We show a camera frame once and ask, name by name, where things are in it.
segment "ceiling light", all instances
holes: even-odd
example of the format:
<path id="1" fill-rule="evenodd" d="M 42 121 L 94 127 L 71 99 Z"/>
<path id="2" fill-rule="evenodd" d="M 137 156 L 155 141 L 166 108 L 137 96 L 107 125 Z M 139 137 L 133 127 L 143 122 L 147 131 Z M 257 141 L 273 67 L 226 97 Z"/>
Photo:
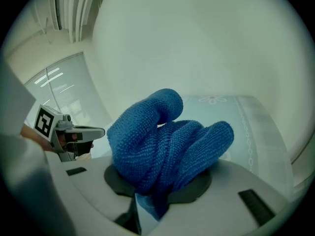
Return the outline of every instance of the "ceiling light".
<path id="1" fill-rule="evenodd" d="M 50 71 L 50 72 L 48 73 L 48 75 L 51 75 L 52 73 L 54 73 L 54 72 L 56 72 L 56 71 L 58 71 L 58 70 L 59 70 L 59 67 L 57 67 L 56 69 Z"/>
<path id="2" fill-rule="evenodd" d="M 43 77 L 40 77 L 37 81 L 35 81 L 34 83 L 37 84 L 38 82 L 42 81 L 43 79 L 46 78 L 46 75 L 44 75 Z"/>
<path id="3" fill-rule="evenodd" d="M 49 79 L 48 81 L 46 81 L 44 84 L 42 84 L 40 87 L 42 88 L 43 86 L 45 86 L 47 83 L 51 82 L 52 80 L 54 80 L 55 78 L 58 78 L 59 76 L 61 76 L 63 73 L 57 74 L 56 76 L 54 76 L 53 78 Z"/>

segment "blue towel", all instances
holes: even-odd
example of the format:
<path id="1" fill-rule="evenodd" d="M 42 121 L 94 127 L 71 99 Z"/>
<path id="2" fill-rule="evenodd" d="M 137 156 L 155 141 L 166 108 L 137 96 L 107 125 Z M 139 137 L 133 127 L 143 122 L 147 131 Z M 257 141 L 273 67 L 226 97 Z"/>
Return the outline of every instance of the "blue towel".
<path id="1" fill-rule="evenodd" d="M 167 195 L 209 168 L 234 140 L 224 121 L 210 127 L 173 121 L 182 110 L 179 94 L 162 89 L 128 108 L 107 131 L 113 164 L 156 220 L 167 211 Z"/>

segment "black slot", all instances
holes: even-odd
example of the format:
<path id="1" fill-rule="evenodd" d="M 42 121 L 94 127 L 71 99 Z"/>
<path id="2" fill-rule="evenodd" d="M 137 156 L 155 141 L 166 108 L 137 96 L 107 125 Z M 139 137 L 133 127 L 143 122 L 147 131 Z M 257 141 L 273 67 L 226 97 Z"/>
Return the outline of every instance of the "black slot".
<path id="1" fill-rule="evenodd" d="M 241 197 L 248 210 L 250 210 L 250 213 L 259 226 L 266 224 L 275 216 L 270 208 L 253 190 L 241 191 L 238 195 Z"/>
<path id="2" fill-rule="evenodd" d="M 86 171 L 87 169 L 83 168 L 83 167 L 79 167 L 79 168 L 75 168 L 75 169 L 71 169 L 71 170 L 67 170 L 65 172 L 67 172 L 68 176 L 72 176 L 81 172 Z"/>

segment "metal rod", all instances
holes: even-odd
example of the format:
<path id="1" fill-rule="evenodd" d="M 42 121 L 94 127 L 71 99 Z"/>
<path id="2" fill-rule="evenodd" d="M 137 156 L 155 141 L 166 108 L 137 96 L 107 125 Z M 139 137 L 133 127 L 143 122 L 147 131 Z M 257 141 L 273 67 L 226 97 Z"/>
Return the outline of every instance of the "metal rod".
<path id="1" fill-rule="evenodd" d="M 47 76 L 47 79 L 48 79 L 47 68 L 45 68 L 45 72 L 46 72 L 46 76 Z M 56 100 L 56 98 L 55 98 L 55 95 L 54 95 L 54 93 L 53 93 L 53 90 L 51 89 L 51 85 L 50 85 L 49 82 L 48 82 L 48 85 L 49 85 L 50 92 L 51 92 L 51 94 L 52 94 L 52 96 L 53 96 L 53 99 L 54 99 L 54 101 L 55 101 L 55 103 L 56 103 L 56 105 L 57 105 L 57 107 L 58 107 L 58 109 L 59 109 L 59 112 L 61 113 L 60 107 L 59 107 L 59 105 L 58 105 L 58 103 L 57 103 L 57 100 Z"/>

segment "window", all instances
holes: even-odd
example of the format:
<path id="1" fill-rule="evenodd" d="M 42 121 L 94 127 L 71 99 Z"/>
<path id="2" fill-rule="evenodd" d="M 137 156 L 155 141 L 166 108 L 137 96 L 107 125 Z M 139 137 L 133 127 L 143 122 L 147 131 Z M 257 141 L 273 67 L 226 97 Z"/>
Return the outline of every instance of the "window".
<path id="1" fill-rule="evenodd" d="M 105 127 L 112 121 L 92 83 L 83 53 L 47 67 L 25 86 L 36 98 L 26 118 L 32 128 L 40 104 L 70 114 L 74 125 Z"/>

